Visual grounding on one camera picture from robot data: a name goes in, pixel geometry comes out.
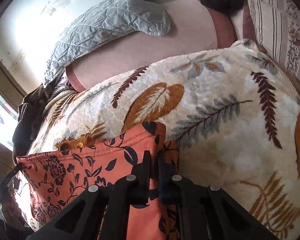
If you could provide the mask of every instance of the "metal screw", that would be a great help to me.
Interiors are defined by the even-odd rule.
[[[172,176],[172,180],[174,180],[174,181],[180,181],[180,180],[182,180],[182,177],[180,176],[180,175],[173,175]]]
[[[97,185],[91,185],[90,187],[88,187],[88,191],[89,192],[96,192],[98,191],[99,187]]]
[[[134,181],[136,178],[137,178],[137,177],[136,177],[135,175],[130,174],[130,175],[128,175],[128,176],[126,177],[126,180],[127,180],[127,181]]]
[[[210,185],[210,189],[212,191],[219,191],[220,190],[220,186],[219,185]]]

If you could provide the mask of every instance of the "white wall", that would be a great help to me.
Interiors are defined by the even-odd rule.
[[[14,0],[11,3],[0,19],[0,59],[26,92],[41,84],[46,59],[59,33],[101,1]]]

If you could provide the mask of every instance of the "fleece blanket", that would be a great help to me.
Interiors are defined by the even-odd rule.
[[[164,123],[178,143],[180,174],[221,185],[279,239],[299,236],[300,98],[255,43],[170,57],[67,95],[29,154],[80,148],[148,121]],[[20,179],[17,202],[37,229]]]

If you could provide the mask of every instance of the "orange floral fabric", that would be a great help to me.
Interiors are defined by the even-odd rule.
[[[88,186],[114,184],[142,161],[145,150],[150,151],[153,163],[158,152],[164,151],[166,162],[177,166],[177,145],[165,143],[165,131],[162,123],[144,122],[95,145],[18,157],[29,183],[33,217],[42,226]],[[148,204],[130,207],[127,239],[180,237],[175,207],[162,206],[158,186],[151,179]]]

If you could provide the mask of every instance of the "floral pillowcase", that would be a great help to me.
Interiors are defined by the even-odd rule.
[[[248,0],[257,42],[300,81],[300,11],[292,0]]]
[[[30,195],[30,209],[23,208],[18,201],[24,219],[38,230],[31,218],[42,227],[90,185],[109,186],[129,175],[132,166],[142,161],[145,150],[150,152],[153,163],[163,151],[165,161],[176,167],[176,142],[165,142],[165,135],[164,124],[144,122],[109,141],[97,140],[87,147],[17,157],[23,163],[22,173],[28,182],[22,186],[21,197],[26,200]],[[150,179],[148,203],[131,206],[127,239],[180,237],[175,206],[161,204],[158,186],[158,181]]]

